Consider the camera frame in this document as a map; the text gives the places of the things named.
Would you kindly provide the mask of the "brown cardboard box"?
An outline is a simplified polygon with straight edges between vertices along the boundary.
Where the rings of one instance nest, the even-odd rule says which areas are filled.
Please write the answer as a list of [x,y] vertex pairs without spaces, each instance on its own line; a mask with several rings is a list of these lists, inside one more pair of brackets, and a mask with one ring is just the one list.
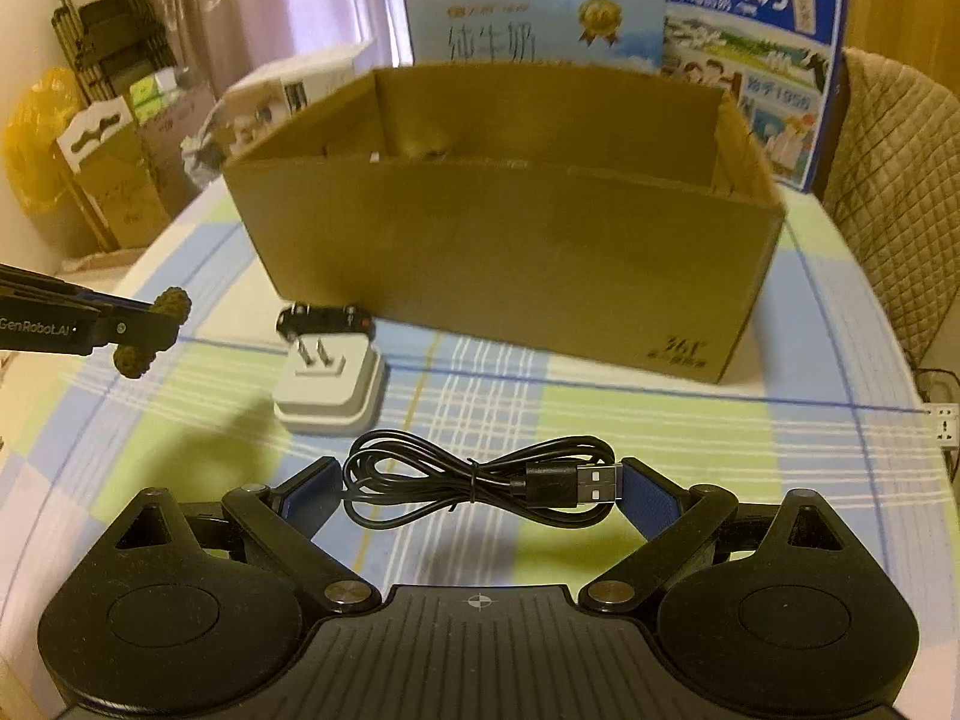
[[709,383],[786,218],[729,94],[600,65],[371,71],[223,176],[288,301]]

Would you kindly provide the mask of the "light blue milk carton box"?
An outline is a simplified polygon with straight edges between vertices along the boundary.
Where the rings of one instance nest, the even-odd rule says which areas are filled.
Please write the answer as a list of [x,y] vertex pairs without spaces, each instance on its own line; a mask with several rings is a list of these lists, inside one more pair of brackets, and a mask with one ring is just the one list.
[[665,0],[404,0],[417,64],[661,68]]

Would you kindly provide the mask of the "brown paper bag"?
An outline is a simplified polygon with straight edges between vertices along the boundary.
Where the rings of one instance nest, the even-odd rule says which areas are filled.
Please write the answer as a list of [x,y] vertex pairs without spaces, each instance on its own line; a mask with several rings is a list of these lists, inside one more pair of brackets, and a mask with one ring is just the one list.
[[57,143],[121,249],[143,249],[169,226],[155,169],[124,98],[80,110]]

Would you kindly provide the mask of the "green tissue stack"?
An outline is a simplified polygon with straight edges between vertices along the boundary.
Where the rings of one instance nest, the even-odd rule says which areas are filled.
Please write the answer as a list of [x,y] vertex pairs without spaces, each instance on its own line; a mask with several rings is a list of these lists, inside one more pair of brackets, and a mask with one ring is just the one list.
[[139,124],[148,122],[185,93],[189,71],[166,67],[146,75],[128,87],[128,104]]

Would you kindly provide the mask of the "white power adapter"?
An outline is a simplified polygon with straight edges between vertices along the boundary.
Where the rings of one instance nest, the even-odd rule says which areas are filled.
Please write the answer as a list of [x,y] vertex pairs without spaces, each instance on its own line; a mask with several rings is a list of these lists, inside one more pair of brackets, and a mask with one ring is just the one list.
[[377,415],[384,382],[384,358],[363,333],[301,335],[272,392],[274,415],[295,434],[363,433]]

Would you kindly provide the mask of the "white power strip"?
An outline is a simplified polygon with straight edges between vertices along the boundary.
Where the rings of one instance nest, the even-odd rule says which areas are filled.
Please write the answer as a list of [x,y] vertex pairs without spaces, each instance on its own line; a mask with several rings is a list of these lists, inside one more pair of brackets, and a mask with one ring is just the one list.
[[935,444],[942,450],[958,449],[957,403],[926,403],[923,408]]

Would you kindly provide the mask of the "brown walnut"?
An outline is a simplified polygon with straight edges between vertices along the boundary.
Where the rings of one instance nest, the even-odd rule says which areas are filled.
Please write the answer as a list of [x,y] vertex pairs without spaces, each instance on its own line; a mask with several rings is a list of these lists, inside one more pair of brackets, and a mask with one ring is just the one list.
[[121,376],[139,379],[166,349],[178,341],[179,330],[189,319],[192,299],[179,286],[165,289],[145,312],[127,322],[114,349],[114,366]]

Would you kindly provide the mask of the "dark blue milk carton box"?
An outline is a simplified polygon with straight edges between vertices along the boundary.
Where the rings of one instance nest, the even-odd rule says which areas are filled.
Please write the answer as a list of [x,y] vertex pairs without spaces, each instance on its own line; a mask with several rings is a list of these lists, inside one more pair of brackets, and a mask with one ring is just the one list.
[[848,0],[665,0],[661,73],[724,89],[775,179],[807,192]]

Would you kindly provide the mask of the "black toy car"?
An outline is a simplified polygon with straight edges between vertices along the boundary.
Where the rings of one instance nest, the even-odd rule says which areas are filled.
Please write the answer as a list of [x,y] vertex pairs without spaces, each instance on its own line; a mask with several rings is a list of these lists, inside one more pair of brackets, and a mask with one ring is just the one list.
[[304,335],[350,335],[359,333],[370,340],[376,336],[373,316],[358,305],[311,305],[295,302],[279,314],[277,333],[288,343]]

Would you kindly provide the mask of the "quilted beige chair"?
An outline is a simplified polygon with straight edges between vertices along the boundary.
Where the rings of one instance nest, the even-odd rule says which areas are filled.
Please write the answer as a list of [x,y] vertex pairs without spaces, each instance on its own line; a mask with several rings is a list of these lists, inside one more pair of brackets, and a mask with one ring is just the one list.
[[921,361],[958,298],[958,94],[850,47],[820,200],[901,348]]

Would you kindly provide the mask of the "white beige appliance box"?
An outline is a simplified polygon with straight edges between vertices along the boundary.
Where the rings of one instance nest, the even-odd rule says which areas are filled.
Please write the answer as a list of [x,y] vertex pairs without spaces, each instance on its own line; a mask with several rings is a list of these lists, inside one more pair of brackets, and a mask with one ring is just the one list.
[[226,117],[221,132],[229,154],[363,75],[375,61],[374,44],[363,41],[274,60],[247,73],[221,98]]

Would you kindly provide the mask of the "black folding cart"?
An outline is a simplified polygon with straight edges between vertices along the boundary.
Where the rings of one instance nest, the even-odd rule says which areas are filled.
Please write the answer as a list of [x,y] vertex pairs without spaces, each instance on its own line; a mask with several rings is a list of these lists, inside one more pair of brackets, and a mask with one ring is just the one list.
[[148,0],[60,0],[53,34],[87,103],[122,96],[133,82],[178,63]]

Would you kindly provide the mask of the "yellow plastic bag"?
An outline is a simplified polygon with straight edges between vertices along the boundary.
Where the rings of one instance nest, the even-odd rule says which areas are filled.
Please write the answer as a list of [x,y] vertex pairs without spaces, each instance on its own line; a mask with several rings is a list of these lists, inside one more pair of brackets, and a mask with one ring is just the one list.
[[85,107],[73,71],[53,67],[21,94],[3,132],[3,163],[13,195],[28,216],[49,213],[65,195],[57,138]]

